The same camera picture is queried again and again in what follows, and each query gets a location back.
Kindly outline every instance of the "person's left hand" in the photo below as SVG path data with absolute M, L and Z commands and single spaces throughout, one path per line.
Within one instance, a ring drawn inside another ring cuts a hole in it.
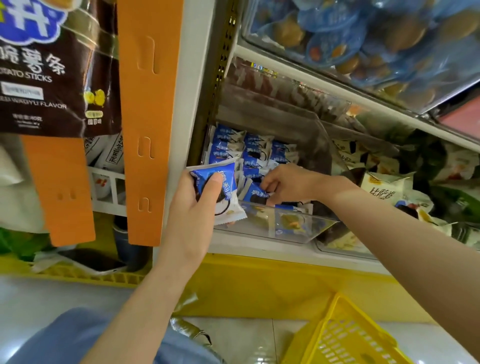
M 195 273 L 208 251 L 215 221 L 215 204 L 222 183 L 222 174 L 215 173 L 197 202 L 190 173 L 185 170 L 180 177 L 170 204 L 156 265 L 168 266 L 185 280 L 184 284 Z

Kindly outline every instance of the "forearm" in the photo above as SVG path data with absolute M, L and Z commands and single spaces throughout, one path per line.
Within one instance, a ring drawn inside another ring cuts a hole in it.
M 480 254 L 348 181 L 331 188 L 325 203 L 412 297 L 479 359 Z
M 156 265 L 81 364 L 151 364 L 184 281 L 179 274 Z

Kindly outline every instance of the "brown snack bag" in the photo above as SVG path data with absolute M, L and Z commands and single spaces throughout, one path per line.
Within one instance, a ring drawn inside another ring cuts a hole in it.
M 1 0 L 0 132 L 121 131 L 116 4 Z

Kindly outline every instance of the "tile grout line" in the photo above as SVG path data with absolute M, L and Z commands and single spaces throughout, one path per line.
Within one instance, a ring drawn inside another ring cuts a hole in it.
M 275 325 L 273 324 L 273 319 L 272 319 L 272 331 L 273 331 L 273 347 L 275 349 L 275 362 L 276 364 L 278 364 L 278 354 L 276 353 Z

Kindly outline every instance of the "white plastic basket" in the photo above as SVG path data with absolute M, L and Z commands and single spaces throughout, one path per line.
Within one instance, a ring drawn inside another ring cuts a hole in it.
M 95 177 L 94 174 L 106 176 L 110 178 L 111 192 L 102 199 L 98 199 L 95 190 Z M 122 194 L 125 191 L 119 191 L 118 185 L 125 185 L 125 175 L 122 173 L 111 172 L 109 170 L 103 170 L 95 167 L 88 167 L 88 178 L 90 180 L 90 192 L 92 194 L 92 209 L 97 212 L 104 212 L 111 215 L 127 216 L 127 207 L 125 205 L 125 198 L 122 198 Z

